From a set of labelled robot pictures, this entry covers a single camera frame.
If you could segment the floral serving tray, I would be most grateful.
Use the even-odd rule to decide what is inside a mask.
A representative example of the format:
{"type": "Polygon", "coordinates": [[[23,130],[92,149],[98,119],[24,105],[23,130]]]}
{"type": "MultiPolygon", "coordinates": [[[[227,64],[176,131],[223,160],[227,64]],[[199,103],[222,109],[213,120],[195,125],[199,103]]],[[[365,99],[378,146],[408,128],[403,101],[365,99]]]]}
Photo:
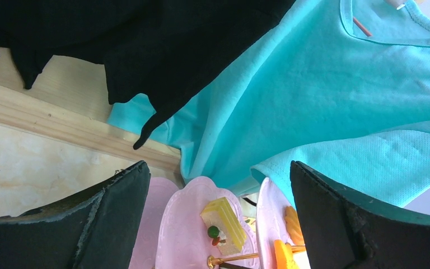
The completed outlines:
{"type": "Polygon", "coordinates": [[[256,226],[256,219],[255,218],[244,216],[243,220],[246,224],[248,224],[248,226],[252,227],[253,229],[255,228],[255,226],[256,226]]]}

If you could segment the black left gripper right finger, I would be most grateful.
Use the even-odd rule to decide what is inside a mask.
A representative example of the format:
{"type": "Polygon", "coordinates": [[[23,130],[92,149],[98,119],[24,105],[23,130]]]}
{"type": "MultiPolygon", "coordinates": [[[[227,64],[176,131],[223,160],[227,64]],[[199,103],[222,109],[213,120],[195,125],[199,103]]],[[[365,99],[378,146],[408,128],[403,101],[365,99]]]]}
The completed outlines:
{"type": "Polygon", "coordinates": [[[291,163],[312,268],[430,268],[430,215],[400,208],[291,163]]]}

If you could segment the orange macaron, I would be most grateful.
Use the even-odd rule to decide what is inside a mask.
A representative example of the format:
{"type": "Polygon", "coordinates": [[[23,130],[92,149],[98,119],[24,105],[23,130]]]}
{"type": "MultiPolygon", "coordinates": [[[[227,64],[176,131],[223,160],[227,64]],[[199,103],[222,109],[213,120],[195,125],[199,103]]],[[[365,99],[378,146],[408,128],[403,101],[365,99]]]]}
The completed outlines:
{"type": "Polygon", "coordinates": [[[292,206],[284,208],[286,231],[295,245],[305,245],[297,211],[292,206]]]}

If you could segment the yellow cake square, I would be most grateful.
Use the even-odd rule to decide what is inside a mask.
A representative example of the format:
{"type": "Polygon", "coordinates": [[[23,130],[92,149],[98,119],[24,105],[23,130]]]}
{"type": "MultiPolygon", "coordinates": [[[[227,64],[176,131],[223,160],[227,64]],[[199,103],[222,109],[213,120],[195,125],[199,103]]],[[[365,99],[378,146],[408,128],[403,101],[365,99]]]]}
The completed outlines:
{"type": "Polygon", "coordinates": [[[223,256],[242,252],[247,235],[226,197],[210,201],[200,217],[207,227],[211,245],[218,248],[223,256]]]}

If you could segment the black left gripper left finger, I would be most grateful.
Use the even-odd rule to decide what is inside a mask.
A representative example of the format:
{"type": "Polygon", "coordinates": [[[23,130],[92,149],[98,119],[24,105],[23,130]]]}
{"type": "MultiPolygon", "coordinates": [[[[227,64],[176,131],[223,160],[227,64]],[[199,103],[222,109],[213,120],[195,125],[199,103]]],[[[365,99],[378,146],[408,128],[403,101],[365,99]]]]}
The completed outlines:
{"type": "Polygon", "coordinates": [[[0,268],[128,268],[150,178],[139,161],[62,200],[0,217],[0,268]]]}

